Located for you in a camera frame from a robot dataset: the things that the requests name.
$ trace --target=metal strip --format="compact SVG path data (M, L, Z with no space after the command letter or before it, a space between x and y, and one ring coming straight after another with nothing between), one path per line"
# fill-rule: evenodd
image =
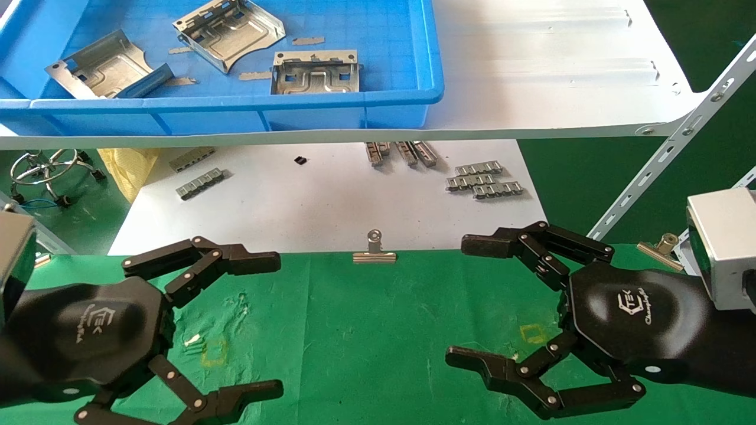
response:
M722 72L717 81L709 88L693 112L680 127L661 144L646 165L622 191L617 200L609 207L601 219L593 226L588 237L601 240L614 227L619 219L633 206L635 201L669 166L677 155L690 143L693 137L708 123L722 105L729 100L748 77L756 70L756 34L745 43L743 49Z

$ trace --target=sheet metal part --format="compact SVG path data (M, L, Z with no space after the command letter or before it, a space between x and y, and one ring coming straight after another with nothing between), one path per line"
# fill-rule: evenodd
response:
M410 167L414 167L417 165L417 154L415 153L414 148L412 148L412 144L408 141L397 141L396 147L399 149L399 154L402 158L404 158L404 161L409 165Z
M496 180L493 175L458 175L446 179L446 190L450 192L465 191L473 186L494 185Z
M272 95L359 91L356 50L279 51L274 56Z
M140 98L173 77L168 64L150 68L120 29L45 71L76 99Z
M181 172L214 153L214 147L195 147L194 149L188 151L186 154L183 154L180 157L169 161L168 165L171 166L173 171Z
M248 0L212 0L173 23L178 39L223 73L286 36L284 23Z
M504 168L499 164L499 161L488 161L487 163L458 166L454 168L454 171L457 172L457 175L501 174Z
M424 166L428 168L435 167L438 162L438 155L433 152L433 149L425 141L413 141L412 146L415 148L415 153Z
M377 167L383 164L383 155L381 155L380 147L376 142L369 141L365 143L365 150L372 166Z
M355 264L394 264L396 253L384 253L381 250L381 232L373 229L367 233L367 252L353 253L352 261Z
M182 200L187 200L207 190L210 186L225 180L226 177L228 177L228 172L214 168L176 189L176 193Z
M493 198L493 197L508 197L521 195L523 192L522 187L517 181L508 181L506 183L494 183L492 185L475 186L472 188L472 197L477 200Z

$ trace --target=yellow tape mark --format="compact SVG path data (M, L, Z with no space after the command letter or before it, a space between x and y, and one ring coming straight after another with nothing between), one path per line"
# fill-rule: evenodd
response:
M544 329L539 324L526 324L520 327L522 340L530 344L545 344L547 340Z
M210 340L202 350L200 362L205 368L217 368L226 365L228 342L225 338Z

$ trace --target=green table mat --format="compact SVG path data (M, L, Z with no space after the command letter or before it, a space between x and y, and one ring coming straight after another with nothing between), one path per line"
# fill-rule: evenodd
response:
M282 257L278 273L225 276L176 315L169 360L201 391L283 381L284 396L250 405L241 423L541 422L517 399L486 391L477 374L444 362L449 345L523 358L559 333L558 295L517 260L456 251L399 253L395 265L354 265L349 253ZM57 257L35 272L29 289L117 282L121 260ZM618 246L613 264L658 266L632 246ZM162 287L169 279L154 282ZM605 381L574 357L544 380L556 389ZM754 423L754 399L644 383L648 395L629 410L559 422ZM0 409L0 423L70 425L85 402ZM153 379L114 411L168 423L182 408Z

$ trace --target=robotic hand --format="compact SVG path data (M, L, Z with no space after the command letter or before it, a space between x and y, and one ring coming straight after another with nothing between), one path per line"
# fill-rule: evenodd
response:
M75 413L79 425L155 425L110 407L157 376L187 406L172 424L204 425L235 423L249 403L283 395L279 380L204 395L166 359L174 308L186 306L225 273L279 270L278 253L251 254L239 244L195 237L124 260L126 279L118 284L24 291L34 263L33 222L0 215L3 235L9 236L3 241L9 251L0 253L5 259L0 264L0 324L5 325L0 327L0 407L95 395ZM165 293L147 282L187 267Z
M519 259L562 293L562 333L522 362L452 346L446 362L478 372L490 391L517 397L542 419L629 408L646 394L635 377L756 397L756 315L717 310L702 279L611 266L609 245L537 222L467 235L462 252ZM552 253L585 267L570 274ZM555 391L541 377L574 354L610 383Z

